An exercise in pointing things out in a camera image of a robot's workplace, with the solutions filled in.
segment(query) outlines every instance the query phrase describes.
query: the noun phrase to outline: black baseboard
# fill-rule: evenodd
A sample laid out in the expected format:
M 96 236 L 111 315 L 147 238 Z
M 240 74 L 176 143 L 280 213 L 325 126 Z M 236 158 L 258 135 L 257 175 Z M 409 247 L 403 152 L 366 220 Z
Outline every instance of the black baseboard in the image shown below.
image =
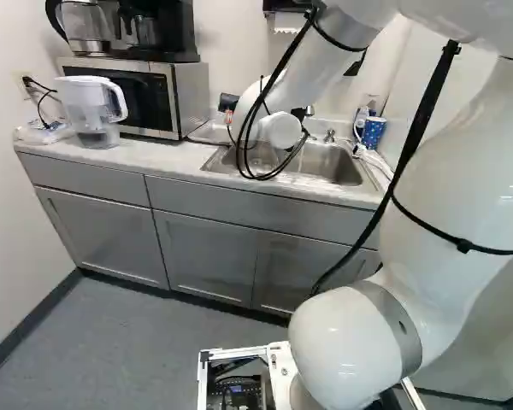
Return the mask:
M 289 325 L 289 319 L 282 318 L 275 314 L 260 312 L 246 307 L 229 305 L 224 302 L 213 301 L 210 299 L 205 299 L 203 297 L 188 295 L 186 293 L 181 293 L 174 290 L 159 289 L 155 288 L 154 286 L 149 286 L 148 284 L 138 284 L 135 282 L 131 282 L 127 279 L 115 278 L 109 275 L 105 275 L 99 272 L 94 272 L 86 269 L 80 269 L 80 271 L 87 278 L 98 280 L 99 282 L 104 282 L 107 284 L 120 286 L 124 289 L 135 290 L 137 292 L 145 293 L 146 295 L 157 296 L 161 297 L 162 299 L 175 299 L 177 301 L 190 303 L 191 305 L 196 305 L 202 308 L 218 310 L 219 312 L 223 313 L 235 314 L 237 316 L 257 320 L 259 322 L 269 323 L 271 325 L 283 327 L 287 327 Z
M 403 387 L 401 384 L 396 384 L 393 386 L 396 390 L 403 390 Z M 423 389 L 420 387 L 415 387 L 416 391 L 419 395 L 426 396 L 426 395 L 432 395 L 435 397 L 440 397 L 443 399 L 450 399 L 454 401 L 462 401 L 466 403 L 474 403 L 474 404 L 482 404 L 484 406 L 495 406 L 495 407 L 501 407 L 505 410 L 513 410 L 513 397 L 509 399 L 508 401 L 495 401 L 495 400 L 489 400 L 489 399 L 481 399 L 479 397 L 473 397 L 470 395 L 455 395 L 452 393 L 445 393 L 442 391 L 437 390 L 431 390 L 431 389 Z
M 42 323 L 53 308 L 76 286 L 81 278 L 81 272 L 78 269 L 74 269 L 3 339 L 0 343 L 0 366 L 5 363 L 15 348 Z

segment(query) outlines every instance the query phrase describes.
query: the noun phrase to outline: gray carpet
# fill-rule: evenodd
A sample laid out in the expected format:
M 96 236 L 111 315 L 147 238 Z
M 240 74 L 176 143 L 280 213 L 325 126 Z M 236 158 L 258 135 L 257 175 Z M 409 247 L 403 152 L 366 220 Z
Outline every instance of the gray carpet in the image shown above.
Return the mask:
M 0 369 L 0 410 L 193 410 L 198 351 L 286 330 L 82 279 Z

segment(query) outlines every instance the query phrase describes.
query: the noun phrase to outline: wall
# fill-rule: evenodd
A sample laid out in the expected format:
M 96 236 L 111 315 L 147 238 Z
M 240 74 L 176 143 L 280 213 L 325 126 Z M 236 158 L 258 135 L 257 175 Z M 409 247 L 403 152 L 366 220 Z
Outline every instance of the wall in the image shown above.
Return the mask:
M 0 342 L 74 269 L 13 151 L 11 132 L 34 117 L 12 72 L 50 84 L 55 56 L 68 53 L 44 2 L 0 2 Z
M 241 95 L 271 73 L 293 34 L 274 34 L 264 18 L 262 0 L 194 0 L 198 50 L 209 63 L 211 107 L 221 92 Z M 365 93 L 378 93 L 385 101 L 397 71 L 410 23 L 398 16 L 369 48 L 367 61 L 353 80 L 342 79 L 315 103 L 316 116 L 351 120 Z
M 447 39 L 415 24 L 384 115 L 379 151 L 395 167 L 416 108 Z M 496 56 L 464 45 L 449 73 L 426 132 L 432 137 L 481 89 Z M 513 396 L 513 260 L 478 298 L 459 338 L 413 377 L 419 387 L 493 400 Z

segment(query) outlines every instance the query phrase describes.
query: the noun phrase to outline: gray countertop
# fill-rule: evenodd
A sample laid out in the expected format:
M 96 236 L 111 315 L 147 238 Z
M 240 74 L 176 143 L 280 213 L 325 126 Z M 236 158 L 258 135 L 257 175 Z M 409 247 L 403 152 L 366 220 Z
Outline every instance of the gray countertop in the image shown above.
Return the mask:
M 215 135 L 216 132 L 217 130 L 209 124 L 203 126 L 199 135 L 206 133 Z M 161 142 L 135 138 L 122 138 L 120 145 L 112 149 L 87 149 L 81 145 L 78 138 L 69 138 L 50 145 L 15 142 L 16 151 L 28 154 L 354 208 L 374 210 L 383 197 L 383 191 L 378 188 L 379 179 L 372 170 L 358 160 L 355 160 L 355 163 L 363 178 L 363 183 L 359 186 L 320 183 L 303 176 L 293 177 L 285 174 L 279 175 L 272 181 L 262 182 L 247 180 L 238 174 L 226 175 L 202 171 L 200 169 L 202 165 L 218 148 L 215 145 L 190 141 Z

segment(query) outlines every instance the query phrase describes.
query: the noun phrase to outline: sink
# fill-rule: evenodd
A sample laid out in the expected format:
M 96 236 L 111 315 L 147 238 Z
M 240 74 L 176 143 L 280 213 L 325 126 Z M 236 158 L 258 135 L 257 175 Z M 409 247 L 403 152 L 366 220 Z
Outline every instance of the sink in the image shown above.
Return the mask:
M 269 143 L 258 143 L 255 148 L 249 149 L 247 155 L 251 171 L 266 173 L 276 168 L 289 153 Z M 218 149 L 201 169 L 212 173 L 239 173 L 235 148 Z M 363 183 L 348 151 L 335 143 L 316 141 L 306 142 L 282 175 L 306 176 L 335 185 L 358 186 Z

